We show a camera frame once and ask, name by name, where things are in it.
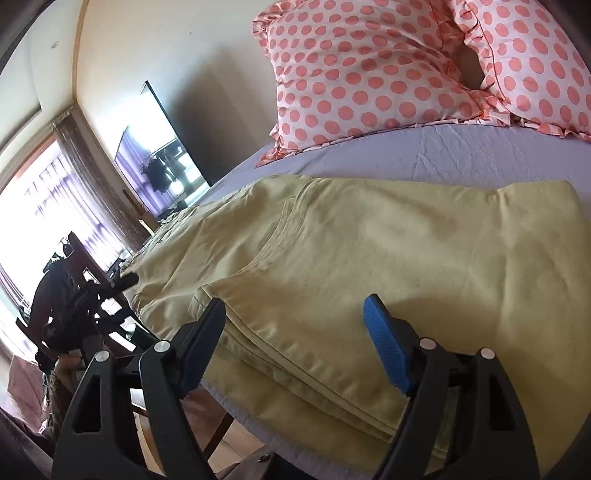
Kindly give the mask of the lavender bed sheet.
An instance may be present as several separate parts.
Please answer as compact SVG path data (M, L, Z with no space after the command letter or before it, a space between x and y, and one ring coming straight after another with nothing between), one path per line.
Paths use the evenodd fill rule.
M294 156L303 176L390 180L496 190L518 183L568 182L590 222L590 148L526 129L441 125L373 135ZM242 189L238 174L219 184Z

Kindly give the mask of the black flat television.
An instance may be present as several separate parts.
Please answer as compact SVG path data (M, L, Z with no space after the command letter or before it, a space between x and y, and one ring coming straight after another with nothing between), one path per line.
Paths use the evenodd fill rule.
M190 207L211 185L172 127L149 82L133 103L114 164L158 220Z

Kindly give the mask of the small pink polka-dot pillow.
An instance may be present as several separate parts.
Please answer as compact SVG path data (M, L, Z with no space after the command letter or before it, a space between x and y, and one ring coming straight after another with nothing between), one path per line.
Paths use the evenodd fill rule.
M476 54L480 92L501 122L590 139L590 71L537 1L451 1L464 44Z

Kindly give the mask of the brown window curtain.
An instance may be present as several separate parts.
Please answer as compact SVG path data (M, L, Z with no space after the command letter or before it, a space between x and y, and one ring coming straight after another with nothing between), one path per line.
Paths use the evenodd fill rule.
M104 155L80 109L71 105L53 121L53 131L83 190L105 217L115 237L131 252L139 251L148 238L136 204L125 199L125 187Z

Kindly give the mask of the large pink polka-dot pillow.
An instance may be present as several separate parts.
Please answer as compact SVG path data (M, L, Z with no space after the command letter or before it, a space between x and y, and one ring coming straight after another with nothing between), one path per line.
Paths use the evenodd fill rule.
M447 1L278 1L252 34L276 79L274 145L260 165L379 131L510 122L493 95L462 83Z

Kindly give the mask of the khaki tan pants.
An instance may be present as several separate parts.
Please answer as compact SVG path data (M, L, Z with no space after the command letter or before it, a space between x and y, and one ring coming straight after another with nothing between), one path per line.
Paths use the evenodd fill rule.
M565 181L496 190L280 175L162 225L127 299L158 337L226 306L204 375L278 437L362 472L406 407L363 300L446 349L494 350L542 472L590 411L590 222Z

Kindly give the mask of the dark wooden chair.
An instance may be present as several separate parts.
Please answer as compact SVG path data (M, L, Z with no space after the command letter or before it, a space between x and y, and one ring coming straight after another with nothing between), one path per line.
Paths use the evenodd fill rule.
M23 310L16 320L37 347L39 366L53 367L62 353L80 351L88 362L104 347L127 356L155 344L155 335L123 296L136 279L108 277L74 233L62 247L64 255L54 256L44 267L30 310Z

